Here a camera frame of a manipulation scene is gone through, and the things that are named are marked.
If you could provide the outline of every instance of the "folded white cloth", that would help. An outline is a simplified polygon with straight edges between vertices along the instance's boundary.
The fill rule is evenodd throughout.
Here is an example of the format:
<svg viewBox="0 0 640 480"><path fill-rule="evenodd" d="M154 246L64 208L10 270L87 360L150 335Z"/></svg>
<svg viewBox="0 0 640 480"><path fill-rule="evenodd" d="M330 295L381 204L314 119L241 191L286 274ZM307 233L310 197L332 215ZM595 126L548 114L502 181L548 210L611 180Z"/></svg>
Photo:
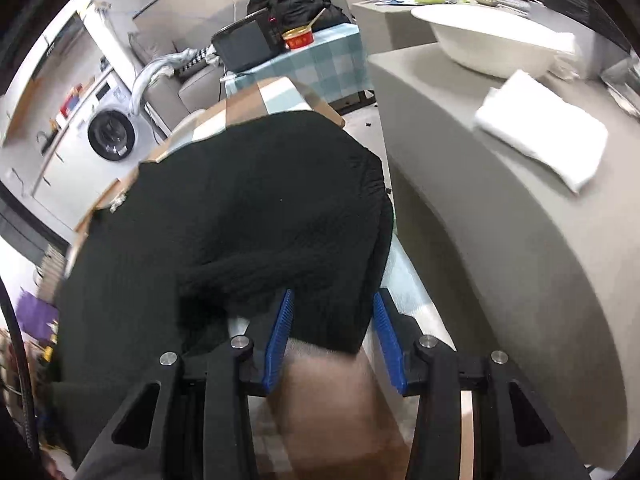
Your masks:
<svg viewBox="0 0 640 480"><path fill-rule="evenodd" d="M491 89L478 126L552 168L578 193L595 174L609 135L599 120L518 70Z"/></svg>

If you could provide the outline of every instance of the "checkered tablecloth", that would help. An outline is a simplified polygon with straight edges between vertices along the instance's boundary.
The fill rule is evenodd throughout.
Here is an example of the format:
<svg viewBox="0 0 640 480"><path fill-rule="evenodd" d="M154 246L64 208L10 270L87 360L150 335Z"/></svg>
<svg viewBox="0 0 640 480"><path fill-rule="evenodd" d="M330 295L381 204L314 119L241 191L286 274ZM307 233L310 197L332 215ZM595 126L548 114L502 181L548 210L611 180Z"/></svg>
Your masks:
<svg viewBox="0 0 640 480"><path fill-rule="evenodd" d="M245 118L236 112L236 122L243 122L263 115L277 114L280 112L294 112L296 110L311 110L311 106L305 101L293 83L283 77L273 82L262 81L258 84L257 91L260 92L258 110L251 108L250 102L244 104L242 108L247 114ZM227 111L224 106L214 106L204 111L193 120L174 130L171 137L164 142L162 154L156 156L154 161L160 162L179 148L209 139L222 133L227 127Z"/></svg>
<svg viewBox="0 0 640 480"><path fill-rule="evenodd" d="M226 95L261 79L278 76L310 86L328 103L373 88L360 31L353 23L315 32L314 42L309 46L280 54L245 72L227 75Z"/></svg>

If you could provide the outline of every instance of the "gray sofa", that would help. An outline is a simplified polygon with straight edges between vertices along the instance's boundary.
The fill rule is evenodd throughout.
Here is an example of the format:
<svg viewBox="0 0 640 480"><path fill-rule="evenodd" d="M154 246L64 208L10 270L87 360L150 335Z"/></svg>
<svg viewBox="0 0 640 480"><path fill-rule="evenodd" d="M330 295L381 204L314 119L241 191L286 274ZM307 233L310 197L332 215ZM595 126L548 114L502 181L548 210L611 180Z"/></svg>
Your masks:
<svg viewBox="0 0 640 480"><path fill-rule="evenodd" d="M347 0L331 1L353 19ZM189 23L167 24L161 12L147 7L134 17L140 31L129 35L130 47L143 66L158 56L185 48L205 48L214 32L233 23L234 18L240 20L246 16L247 3L248 0L239 0L235 10L232 6L224 7L208 18L194 22L193 26ZM156 4L164 2L156 0L152 5ZM187 115L210 108L226 98L225 86L220 83L223 75L222 66L203 62L183 75L161 76L149 86L144 97L167 128L173 130Z"/></svg>

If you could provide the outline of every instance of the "kitchen counter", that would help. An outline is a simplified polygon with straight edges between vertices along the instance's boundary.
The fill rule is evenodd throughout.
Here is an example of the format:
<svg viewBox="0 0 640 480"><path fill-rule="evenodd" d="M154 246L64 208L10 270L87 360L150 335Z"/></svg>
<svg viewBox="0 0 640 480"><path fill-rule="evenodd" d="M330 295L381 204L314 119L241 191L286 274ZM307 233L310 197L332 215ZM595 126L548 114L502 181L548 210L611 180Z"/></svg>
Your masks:
<svg viewBox="0 0 640 480"><path fill-rule="evenodd" d="M474 127L487 92L504 80L452 62L438 44L369 63L409 256L433 235L420 222L427 207L500 346L584 463L616 469L640 436L640 124L601 83L542 80L609 130L594 179L575 196L551 170ZM421 257L423 268L438 265L438 254ZM430 290L431 276L414 264ZM446 306L434 300L456 342ZM464 308L458 322L469 324Z"/></svg>
<svg viewBox="0 0 640 480"><path fill-rule="evenodd" d="M369 0L351 6L367 54L435 43L431 25L411 15L413 7L379 6Z"/></svg>
<svg viewBox="0 0 640 480"><path fill-rule="evenodd" d="M76 107L71 111L69 116L66 118L65 125L62 126L62 128L60 128L60 131L58 132L58 134L56 135L56 138L51 143L51 146L49 147L49 150L44 155L44 160L42 161L42 166L40 167L40 171L38 172L38 176L35 179L35 181L33 183L33 186L31 187L30 192L29 192L29 194L31 196L33 196L36 193L36 191L38 189L38 186L42 182L42 176L44 175L44 172L46 171L47 166L49 165L51 157L53 157L54 154L56 153L56 148L58 147L60 142L62 142L62 139L64 138L65 134L67 133L67 131L69 129L70 124L73 121L73 118L82 109L82 106L86 103L86 101L88 99L90 99L94 95L95 90L104 82L105 79L107 79L107 76L111 72L113 72L113 68L112 67L108 67L106 70L104 70L104 72L102 72L96 78L94 83L91 86L89 86L89 88L86 90L84 95L81 97L81 99L78 102L78 104L76 105Z"/></svg>

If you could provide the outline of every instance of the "white cabinet door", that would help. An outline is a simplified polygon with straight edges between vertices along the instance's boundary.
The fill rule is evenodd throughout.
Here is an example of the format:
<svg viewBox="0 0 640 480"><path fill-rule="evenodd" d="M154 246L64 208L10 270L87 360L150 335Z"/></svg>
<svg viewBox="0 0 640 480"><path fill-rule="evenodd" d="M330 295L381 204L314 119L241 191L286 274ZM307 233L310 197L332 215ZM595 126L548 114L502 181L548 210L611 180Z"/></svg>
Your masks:
<svg viewBox="0 0 640 480"><path fill-rule="evenodd" d="M54 154L34 198L63 224L74 229L100 193L90 179L78 174Z"/></svg>
<svg viewBox="0 0 640 480"><path fill-rule="evenodd" d="M9 111L6 108L6 98L5 96L2 96L0 97L0 146L4 144L6 131L9 129L10 122L11 117L9 116Z"/></svg>
<svg viewBox="0 0 640 480"><path fill-rule="evenodd" d="M116 179L117 165L100 158L92 149L86 132L88 118L78 114L72 119L56 153L64 160L65 167L82 179L87 192L102 193Z"/></svg>

